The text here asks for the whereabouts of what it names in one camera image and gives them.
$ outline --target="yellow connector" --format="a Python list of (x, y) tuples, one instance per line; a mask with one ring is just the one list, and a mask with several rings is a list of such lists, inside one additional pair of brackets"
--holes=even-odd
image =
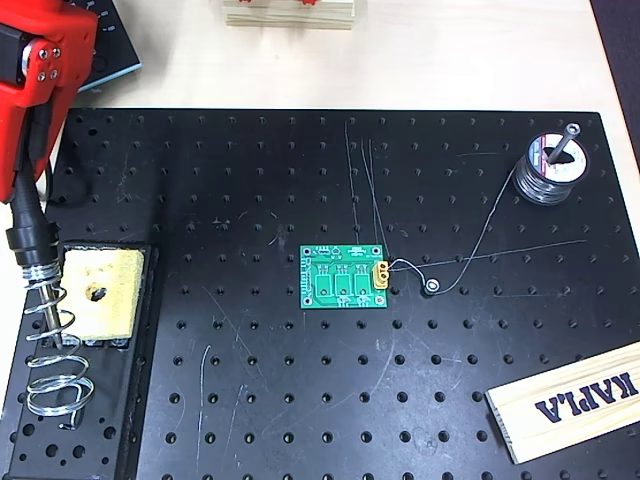
[(373, 266), (373, 286), (378, 290), (389, 288), (389, 262), (381, 261)]

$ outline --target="metal spring coil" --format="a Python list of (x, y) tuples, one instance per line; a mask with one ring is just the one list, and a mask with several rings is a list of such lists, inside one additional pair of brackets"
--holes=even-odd
[[(61, 272), (58, 264), (26, 269), (23, 272), (23, 278), (29, 281), (29, 284), (26, 287), (27, 290), (40, 290), (44, 287), (50, 287), (57, 293), (54, 300), (25, 309), (25, 315), (43, 312), (50, 307), (56, 306), (67, 296), (67, 291), (59, 286)], [(26, 339), (29, 342), (37, 342), (39, 340), (61, 334), (63, 343), (70, 344), (71, 349), (56, 355), (46, 355), (33, 358), (27, 362), (27, 366), (30, 368), (41, 368), (69, 361), (81, 364), (82, 370), (78, 374), (50, 375), (48, 377), (32, 381), (27, 386), (27, 408), (29, 408), (34, 415), (40, 415), (43, 417), (71, 415), (70, 423), (61, 423), (58, 426), (63, 430), (75, 430), (79, 424), (78, 414), (91, 399), (95, 391), (95, 385), (90, 379), (85, 377), (85, 374), (89, 369), (89, 361), (80, 355), (76, 355), (82, 346), (82, 340), (75, 335), (63, 333), (64, 330), (73, 325), (76, 317), (68, 310), (59, 310), (59, 312), (70, 316), (70, 320), (66, 324), (47, 332), (28, 335)], [(65, 388), (76, 389), (77, 393), (75, 401), (53, 407), (45, 406), (36, 402), (36, 399), (40, 395), (58, 392)]]

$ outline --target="black metal plate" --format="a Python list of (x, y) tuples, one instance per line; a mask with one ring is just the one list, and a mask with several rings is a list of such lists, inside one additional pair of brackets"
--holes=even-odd
[[(589, 176), (553, 208), (509, 186), (479, 253), (586, 243), (474, 261), (433, 299), (402, 272), (386, 310), (300, 311), (300, 244), (355, 243), (354, 223), (376, 241), (361, 142), (391, 255), (436, 262), (470, 253), (530, 140), (568, 121), (583, 127)], [(640, 473), (637, 426), (514, 466), (478, 397), (638, 340), (640, 262), (597, 114), (74, 111), (55, 179), (49, 214), (64, 236), (162, 248), (138, 478)], [(446, 287), (461, 267), (425, 271)]]

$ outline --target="mounting hole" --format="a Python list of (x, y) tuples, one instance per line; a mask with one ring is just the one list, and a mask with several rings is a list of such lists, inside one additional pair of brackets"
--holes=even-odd
[(113, 427), (107, 427), (104, 429), (103, 435), (107, 440), (111, 440), (116, 436), (116, 429)]
[(53, 458), (58, 454), (58, 446), (51, 444), (45, 449), (44, 453), (46, 453), (47, 457)]

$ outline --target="wire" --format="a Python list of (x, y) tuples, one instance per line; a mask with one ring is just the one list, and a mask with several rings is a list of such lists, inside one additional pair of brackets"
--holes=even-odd
[(404, 258), (396, 258), (393, 262), (391, 262), (391, 265), (389, 265), (389, 271), (395, 271), (395, 270), (391, 270), (391, 267), (393, 267), (398, 262), (404, 263), (405, 265), (409, 265), (409, 268), (407, 270), (409, 269), (415, 270), (415, 272), (420, 277), (420, 280), (422, 281), (422, 288), (427, 288), (427, 279), (424, 277), (424, 274), (420, 271), (418, 267), (416, 267), (409, 260), (405, 260)]
[[(502, 252), (493, 252), (493, 253), (486, 253), (484, 255), (476, 255), (475, 257), (472, 258), (472, 260), (480, 260), (483, 258), (490, 258), (490, 257), (498, 257), (500, 255), (509, 255), (512, 253), (524, 253), (524, 252), (532, 252), (534, 250), (542, 250), (544, 248), (552, 248), (552, 247), (562, 247), (565, 245), (574, 245), (577, 243), (587, 243), (586, 240), (568, 240), (566, 242), (556, 242), (556, 243), (546, 243), (544, 245), (536, 245), (535, 247), (526, 247), (526, 248), (516, 248), (515, 250), (504, 250)], [(452, 263), (460, 263), (460, 262), (464, 262), (465, 260), (469, 260), (469, 257), (465, 257), (461, 260), (444, 260), (442, 262), (433, 262), (433, 263), (423, 263), (421, 265), (413, 265), (411, 267), (405, 267), (405, 268), (389, 268), (390, 272), (405, 272), (407, 270), (411, 270), (412, 268), (428, 268), (428, 267), (440, 267), (442, 265), (451, 265)]]
[(476, 242), (475, 247), (473, 247), (473, 251), (471, 252), (471, 255), (469, 255), (469, 259), (467, 260), (467, 263), (465, 263), (464, 267), (462, 268), (462, 271), (460, 272), (460, 275), (458, 275), (458, 278), (456, 278), (456, 280), (451, 284), (451, 286), (449, 288), (447, 288), (445, 290), (440, 290), (438, 292), (435, 292), (434, 295), (444, 295), (445, 293), (450, 292), (451, 290), (456, 288), (456, 285), (458, 285), (458, 283), (460, 283), (460, 280), (462, 280), (462, 277), (464, 276), (464, 274), (466, 273), (467, 269), (469, 268), (469, 265), (471, 265), (471, 261), (473, 260), (473, 258), (475, 257), (476, 253), (478, 252), (478, 248), (480, 248), (480, 243), (482, 243), (482, 239), (484, 238), (484, 235), (487, 233), (487, 228), (489, 227), (489, 222), (491, 222), (491, 218), (493, 217), (493, 214), (496, 213), (496, 209), (498, 208), (498, 203), (500, 203), (500, 199), (504, 195), (504, 192), (507, 189), (507, 185), (509, 185), (509, 181), (511, 180), (511, 177), (513, 176), (513, 173), (516, 171), (516, 166), (514, 166), (511, 169), (511, 171), (509, 172), (509, 175), (507, 176), (507, 179), (505, 180), (504, 184), (502, 185), (502, 188), (500, 189), (500, 193), (498, 193), (498, 196), (496, 197), (496, 201), (493, 203), (493, 208), (489, 212), (489, 215), (487, 216), (487, 220), (484, 222), (484, 227), (482, 227), (482, 232), (480, 232), (480, 236), (478, 237), (478, 241)]

